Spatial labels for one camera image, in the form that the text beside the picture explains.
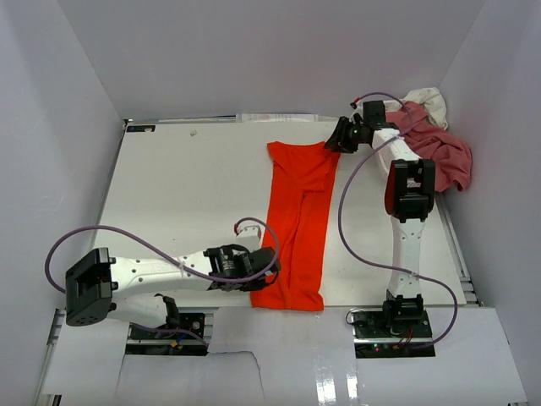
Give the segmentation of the orange t shirt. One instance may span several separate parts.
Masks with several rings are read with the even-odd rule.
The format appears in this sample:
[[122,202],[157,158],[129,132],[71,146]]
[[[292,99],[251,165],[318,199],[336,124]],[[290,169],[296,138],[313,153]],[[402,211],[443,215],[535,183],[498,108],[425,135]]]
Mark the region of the orange t shirt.
[[278,278],[250,294],[255,308],[321,311],[325,241],[340,155],[313,145],[267,145],[273,164],[266,223],[279,241]]

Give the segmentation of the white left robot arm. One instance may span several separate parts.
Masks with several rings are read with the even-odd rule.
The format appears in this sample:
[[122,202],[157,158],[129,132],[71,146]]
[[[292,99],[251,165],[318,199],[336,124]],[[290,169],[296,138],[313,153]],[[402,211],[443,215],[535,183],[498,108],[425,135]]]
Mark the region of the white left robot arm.
[[91,326],[110,318],[170,337],[181,321],[167,292],[258,291],[279,271],[271,247],[250,251],[229,244],[171,261],[112,257],[106,248],[94,249],[65,274],[66,322]]

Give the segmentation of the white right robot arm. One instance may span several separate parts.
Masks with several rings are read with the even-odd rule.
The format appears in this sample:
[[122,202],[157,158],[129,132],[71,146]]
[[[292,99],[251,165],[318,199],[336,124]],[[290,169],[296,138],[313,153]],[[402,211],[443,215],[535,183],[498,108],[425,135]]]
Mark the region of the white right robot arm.
[[354,102],[361,107],[350,118],[341,117],[324,148],[352,154],[361,144],[373,149],[386,186],[385,212],[393,232],[392,274],[382,311],[368,319],[392,337],[411,337],[413,326],[422,321],[424,299],[416,277],[424,224],[434,208],[435,164],[415,153],[387,121],[383,101]]

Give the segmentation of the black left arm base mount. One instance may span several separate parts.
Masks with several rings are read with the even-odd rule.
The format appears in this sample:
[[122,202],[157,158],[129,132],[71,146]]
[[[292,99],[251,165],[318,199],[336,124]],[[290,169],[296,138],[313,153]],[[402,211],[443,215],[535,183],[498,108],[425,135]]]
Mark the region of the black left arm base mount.
[[164,321],[155,327],[131,326],[126,344],[129,355],[170,355],[204,357],[208,354],[205,337],[209,334],[207,314],[181,311],[173,298],[157,294],[165,305]]

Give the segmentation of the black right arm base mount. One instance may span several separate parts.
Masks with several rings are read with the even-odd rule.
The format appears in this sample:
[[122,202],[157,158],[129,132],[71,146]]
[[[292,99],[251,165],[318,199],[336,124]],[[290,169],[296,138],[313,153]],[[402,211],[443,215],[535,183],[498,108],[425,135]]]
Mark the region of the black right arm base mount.
[[388,326],[382,310],[354,309],[346,313],[352,327],[357,359],[434,358],[433,333],[425,311],[419,321]]

